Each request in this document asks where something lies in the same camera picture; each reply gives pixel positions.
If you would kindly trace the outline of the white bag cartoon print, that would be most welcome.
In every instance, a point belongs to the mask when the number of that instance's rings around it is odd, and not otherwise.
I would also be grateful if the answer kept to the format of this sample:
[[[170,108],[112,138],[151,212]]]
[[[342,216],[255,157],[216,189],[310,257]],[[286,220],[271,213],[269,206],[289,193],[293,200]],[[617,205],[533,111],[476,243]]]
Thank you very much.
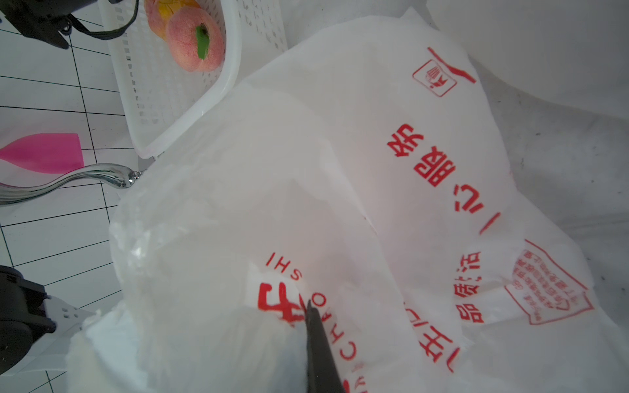
[[[429,1],[494,76],[536,98],[628,118],[626,1]]]

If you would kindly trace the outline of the pink peach with green leaf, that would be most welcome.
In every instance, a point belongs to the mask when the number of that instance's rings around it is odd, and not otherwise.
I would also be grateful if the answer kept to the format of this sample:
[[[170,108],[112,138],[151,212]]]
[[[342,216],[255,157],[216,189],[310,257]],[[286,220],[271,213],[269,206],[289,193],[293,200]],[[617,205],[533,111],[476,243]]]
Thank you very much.
[[[201,8],[178,10],[168,21],[165,36],[173,59],[188,72],[213,72],[224,61],[223,34]]]

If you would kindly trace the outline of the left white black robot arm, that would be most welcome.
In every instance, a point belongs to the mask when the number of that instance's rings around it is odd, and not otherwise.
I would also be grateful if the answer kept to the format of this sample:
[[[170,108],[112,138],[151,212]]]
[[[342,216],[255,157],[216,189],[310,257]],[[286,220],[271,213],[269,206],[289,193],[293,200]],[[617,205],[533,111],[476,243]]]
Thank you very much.
[[[91,31],[74,15],[88,1],[3,1],[6,21],[23,36],[68,49],[66,38],[78,31],[101,41],[121,37],[131,23],[113,30]],[[118,164],[85,165],[77,134],[32,134],[2,147],[1,159],[31,172],[56,175],[49,183],[1,186],[1,204],[10,206],[43,197],[67,183],[98,180],[127,189],[140,172]],[[1,373],[62,369],[72,335],[82,328],[89,312],[47,294],[15,268],[1,268]]]

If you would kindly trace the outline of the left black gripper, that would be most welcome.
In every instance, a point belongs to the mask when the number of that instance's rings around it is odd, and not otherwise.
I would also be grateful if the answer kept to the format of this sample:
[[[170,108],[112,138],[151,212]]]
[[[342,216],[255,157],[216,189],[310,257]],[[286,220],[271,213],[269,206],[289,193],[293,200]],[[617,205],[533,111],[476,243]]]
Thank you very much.
[[[1,12],[21,35],[61,49],[70,47],[64,37],[70,36],[74,29],[101,41],[117,39],[132,26],[139,14],[139,1],[135,1],[134,13],[125,25],[113,30],[91,31],[73,13],[96,2],[96,0],[1,0]]]

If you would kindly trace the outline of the white bag red lettering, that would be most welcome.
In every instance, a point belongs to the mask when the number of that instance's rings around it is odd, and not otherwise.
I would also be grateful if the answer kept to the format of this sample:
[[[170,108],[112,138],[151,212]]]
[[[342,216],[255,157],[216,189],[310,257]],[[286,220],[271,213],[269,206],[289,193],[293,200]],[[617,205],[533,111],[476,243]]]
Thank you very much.
[[[343,392],[625,392],[577,244],[516,188],[466,52],[414,10],[243,80],[121,200],[123,293],[70,392],[304,392],[306,309]]]

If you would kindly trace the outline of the yellow pink peach front left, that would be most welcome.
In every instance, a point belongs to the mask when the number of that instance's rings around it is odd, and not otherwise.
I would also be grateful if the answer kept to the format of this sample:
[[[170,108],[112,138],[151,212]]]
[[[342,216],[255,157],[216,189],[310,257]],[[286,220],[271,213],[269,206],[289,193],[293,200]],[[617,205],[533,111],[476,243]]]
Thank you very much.
[[[166,26],[170,18],[181,8],[200,8],[195,0],[144,0],[144,10],[151,31],[165,40]]]

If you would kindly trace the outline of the white perforated plastic basket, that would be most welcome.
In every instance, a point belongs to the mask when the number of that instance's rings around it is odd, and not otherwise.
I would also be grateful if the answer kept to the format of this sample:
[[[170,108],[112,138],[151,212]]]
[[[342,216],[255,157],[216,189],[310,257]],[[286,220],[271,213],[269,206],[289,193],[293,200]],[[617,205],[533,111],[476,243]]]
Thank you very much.
[[[224,61],[211,73],[179,67],[167,44],[149,28],[142,2],[98,3],[105,29],[134,18],[108,47],[129,134],[137,154],[157,157],[216,106],[240,81],[288,49],[277,1],[202,1],[226,44]]]

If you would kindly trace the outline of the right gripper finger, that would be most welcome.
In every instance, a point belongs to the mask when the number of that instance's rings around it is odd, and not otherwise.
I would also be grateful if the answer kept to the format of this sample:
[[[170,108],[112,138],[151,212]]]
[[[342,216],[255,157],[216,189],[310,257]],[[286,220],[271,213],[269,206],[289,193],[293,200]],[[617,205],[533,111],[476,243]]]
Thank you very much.
[[[311,302],[306,307],[306,330],[307,392],[345,393],[320,313]]]

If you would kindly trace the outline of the pink wine glass lower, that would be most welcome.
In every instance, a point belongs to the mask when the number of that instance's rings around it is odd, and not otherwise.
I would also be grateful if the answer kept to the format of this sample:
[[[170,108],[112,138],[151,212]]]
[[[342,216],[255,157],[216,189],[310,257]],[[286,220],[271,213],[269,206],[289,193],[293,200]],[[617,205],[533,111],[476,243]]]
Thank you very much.
[[[25,170],[63,175],[85,166],[78,134],[33,134],[1,148],[1,160]]]

